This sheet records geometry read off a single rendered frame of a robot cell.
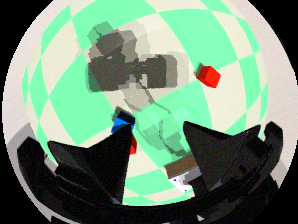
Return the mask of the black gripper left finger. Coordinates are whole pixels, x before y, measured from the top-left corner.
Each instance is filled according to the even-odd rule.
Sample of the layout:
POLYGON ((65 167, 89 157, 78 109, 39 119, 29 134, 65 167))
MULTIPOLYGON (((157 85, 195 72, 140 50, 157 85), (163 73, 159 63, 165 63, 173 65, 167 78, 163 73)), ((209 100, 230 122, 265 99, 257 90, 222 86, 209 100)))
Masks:
POLYGON ((48 140, 47 144, 57 164, 86 173, 112 198, 113 204, 122 205, 132 135, 132 124, 126 124, 89 148, 56 143, 55 140, 48 140))

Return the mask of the red cube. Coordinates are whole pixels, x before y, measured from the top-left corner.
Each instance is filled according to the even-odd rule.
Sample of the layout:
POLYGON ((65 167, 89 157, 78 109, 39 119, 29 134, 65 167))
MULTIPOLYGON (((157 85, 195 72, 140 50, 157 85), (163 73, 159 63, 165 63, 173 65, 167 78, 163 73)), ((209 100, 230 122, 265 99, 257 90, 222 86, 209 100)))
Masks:
POLYGON ((130 155, 133 155, 133 153, 136 153, 136 147, 137 147, 137 140, 136 140, 136 137, 132 135, 132 151, 130 151, 130 155))
POLYGON ((216 69, 212 67, 212 65, 204 65, 201 68, 200 75, 198 75, 197 80, 200 80, 201 83, 204 83, 206 87, 216 88, 218 84, 218 80, 221 79, 221 73, 218 73, 216 69))

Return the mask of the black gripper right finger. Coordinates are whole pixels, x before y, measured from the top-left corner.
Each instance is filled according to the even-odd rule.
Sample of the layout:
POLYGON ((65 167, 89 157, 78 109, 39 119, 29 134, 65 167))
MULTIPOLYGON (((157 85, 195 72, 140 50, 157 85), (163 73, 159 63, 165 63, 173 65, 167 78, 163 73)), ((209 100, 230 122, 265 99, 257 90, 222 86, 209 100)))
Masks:
POLYGON ((226 135, 216 129, 202 127, 200 124, 182 121, 182 131, 193 152, 197 167, 201 171, 209 192, 222 185, 221 180, 242 151, 243 145, 258 136, 261 125, 253 125, 237 135, 226 135))

